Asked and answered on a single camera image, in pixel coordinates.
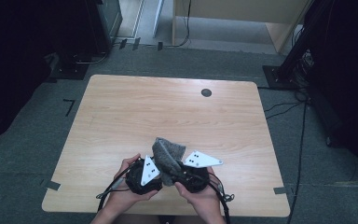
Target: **round hole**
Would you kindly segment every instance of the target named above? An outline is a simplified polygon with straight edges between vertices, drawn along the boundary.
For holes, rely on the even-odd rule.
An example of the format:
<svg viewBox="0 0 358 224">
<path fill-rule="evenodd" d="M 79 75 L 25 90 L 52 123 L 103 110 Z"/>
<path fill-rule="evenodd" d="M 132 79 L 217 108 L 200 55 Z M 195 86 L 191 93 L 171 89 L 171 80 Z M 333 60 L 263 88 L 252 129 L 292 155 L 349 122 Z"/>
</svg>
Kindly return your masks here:
<svg viewBox="0 0 358 224">
<path fill-rule="evenodd" d="M 201 94 L 202 94 L 203 96 L 205 96 L 205 97 L 210 97 L 210 96 L 212 95 L 212 91 L 209 90 L 209 89 L 203 89 L 203 90 L 201 91 Z"/>
</svg>

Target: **person's right hand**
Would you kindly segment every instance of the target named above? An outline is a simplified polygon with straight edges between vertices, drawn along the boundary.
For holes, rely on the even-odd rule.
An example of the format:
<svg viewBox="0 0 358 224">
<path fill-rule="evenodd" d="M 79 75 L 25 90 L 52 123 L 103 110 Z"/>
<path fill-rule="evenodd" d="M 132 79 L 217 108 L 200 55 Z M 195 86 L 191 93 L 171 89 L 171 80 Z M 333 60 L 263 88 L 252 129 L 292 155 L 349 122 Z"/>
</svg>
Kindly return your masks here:
<svg viewBox="0 0 358 224">
<path fill-rule="evenodd" d="M 213 169 L 208 167 L 208 172 L 214 174 Z M 213 182 L 218 183 L 218 180 L 210 175 Z M 175 183 L 176 188 L 179 191 L 179 194 L 187 199 L 188 203 L 193 205 L 194 210 L 197 214 L 208 224 L 222 224 L 226 223 L 220 212 L 220 201 L 217 198 L 216 192 L 210 187 L 207 186 L 204 190 L 198 193 L 190 193 L 185 186 L 181 183 Z"/>
</svg>

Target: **gray fabric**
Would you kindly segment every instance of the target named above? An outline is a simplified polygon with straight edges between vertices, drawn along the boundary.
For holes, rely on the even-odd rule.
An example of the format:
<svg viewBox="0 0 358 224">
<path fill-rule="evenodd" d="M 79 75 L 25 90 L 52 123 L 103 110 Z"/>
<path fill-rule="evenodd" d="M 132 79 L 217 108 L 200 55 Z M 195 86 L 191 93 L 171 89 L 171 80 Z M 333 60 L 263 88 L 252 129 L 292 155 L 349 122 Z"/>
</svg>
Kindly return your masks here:
<svg viewBox="0 0 358 224">
<path fill-rule="evenodd" d="M 170 173 L 178 173 L 181 171 L 178 162 L 185 154 L 186 147 L 158 137 L 152 149 L 155 164 L 160 171 L 162 183 L 165 186 L 172 186 L 173 182 Z"/>
</svg>

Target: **wrist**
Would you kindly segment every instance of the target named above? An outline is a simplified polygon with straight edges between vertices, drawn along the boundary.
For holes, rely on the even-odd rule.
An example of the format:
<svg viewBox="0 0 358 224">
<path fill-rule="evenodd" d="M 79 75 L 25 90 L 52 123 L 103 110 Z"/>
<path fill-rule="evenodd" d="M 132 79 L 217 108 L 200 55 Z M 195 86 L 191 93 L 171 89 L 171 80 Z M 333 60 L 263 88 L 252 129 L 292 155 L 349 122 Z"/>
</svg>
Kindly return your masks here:
<svg viewBox="0 0 358 224">
<path fill-rule="evenodd" d="M 119 214 L 116 213 L 114 210 L 104 207 L 98 212 L 97 216 L 94 218 L 94 220 L 91 223 L 92 224 L 112 223 L 118 217 L 118 215 Z"/>
<path fill-rule="evenodd" d="M 204 220 L 207 224 L 225 224 L 225 220 L 223 219 L 222 216 L 212 216 L 212 217 L 207 217 Z"/>
</svg>

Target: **gray carpet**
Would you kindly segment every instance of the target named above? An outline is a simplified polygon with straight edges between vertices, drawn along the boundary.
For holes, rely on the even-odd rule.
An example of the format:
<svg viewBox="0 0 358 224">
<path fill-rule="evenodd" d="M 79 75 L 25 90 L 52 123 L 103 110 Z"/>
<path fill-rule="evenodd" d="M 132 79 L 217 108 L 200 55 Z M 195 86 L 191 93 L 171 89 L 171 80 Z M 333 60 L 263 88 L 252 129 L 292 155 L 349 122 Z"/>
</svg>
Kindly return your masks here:
<svg viewBox="0 0 358 224">
<path fill-rule="evenodd" d="M 41 183 L 52 177 L 65 139 L 93 74 L 187 77 L 253 81 L 267 87 L 262 65 L 280 65 L 283 56 L 201 49 L 131 46 L 114 48 L 93 64 L 84 80 L 43 83 L 11 127 L 0 135 L 0 223 L 89 223 L 95 214 L 47 213 Z M 259 90 L 265 109 L 296 101 L 291 91 Z M 70 102 L 74 108 L 66 117 Z M 283 112 L 289 105 L 266 113 Z M 286 186 L 294 199 L 304 105 L 268 119 Z M 358 159 L 345 148 L 330 148 L 312 105 L 307 105 L 301 183 L 292 223 L 358 223 Z M 287 218 L 233 217 L 232 223 L 286 223 Z"/>
</svg>

